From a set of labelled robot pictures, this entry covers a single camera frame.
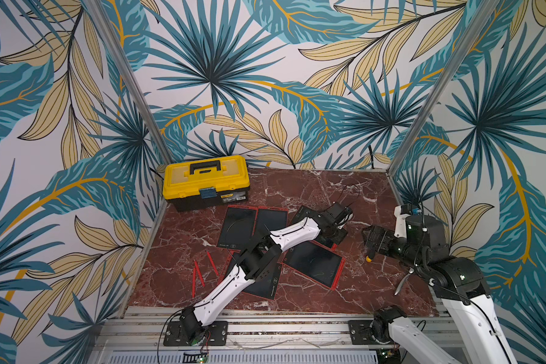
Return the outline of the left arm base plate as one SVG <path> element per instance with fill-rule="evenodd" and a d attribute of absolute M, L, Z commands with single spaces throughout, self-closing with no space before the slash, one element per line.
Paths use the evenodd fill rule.
<path fill-rule="evenodd" d="M 224 347 L 228 338 L 228 322 L 216 321 L 208 326 L 185 326 L 180 321 L 168 324 L 165 347 Z"/>

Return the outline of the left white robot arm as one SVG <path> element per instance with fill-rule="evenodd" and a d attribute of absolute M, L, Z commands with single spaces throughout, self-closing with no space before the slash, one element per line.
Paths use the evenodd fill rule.
<path fill-rule="evenodd" d="M 352 216 L 349 206 L 334 203 L 319 212 L 306 212 L 302 219 L 288 227 L 254 236 L 222 282 L 203 300 L 181 311 L 183 341 L 190 346 L 200 343 L 221 311 L 241 291 L 263 278 L 282 253 L 319 237 L 339 244 L 347 234 L 344 226 Z"/>

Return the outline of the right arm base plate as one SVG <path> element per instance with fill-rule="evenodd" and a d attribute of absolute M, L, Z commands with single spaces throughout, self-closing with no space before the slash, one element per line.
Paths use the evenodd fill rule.
<path fill-rule="evenodd" d="M 353 345 L 386 345 L 391 343 L 388 323 L 381 319 L 350 320 L 348 331 Z"/>

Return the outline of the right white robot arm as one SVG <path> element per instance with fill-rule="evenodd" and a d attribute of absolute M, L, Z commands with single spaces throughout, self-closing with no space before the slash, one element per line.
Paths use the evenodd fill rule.
<path fill-rule="evenodd" d="M 366 259 L 397 260 L 428 284 L 449 312 L 474 363 L 515 363 L 495 312 L 491 289 L 471 260 L 452 256 L 442 221 L 428 215 L 398 214 L 394 230 L 376 225 L 362 231 Z M 398 307 L 380 309 L 372 322 L 379 342 L 403 347 L 420 363 L 456 360 L 421 332 Z"/>

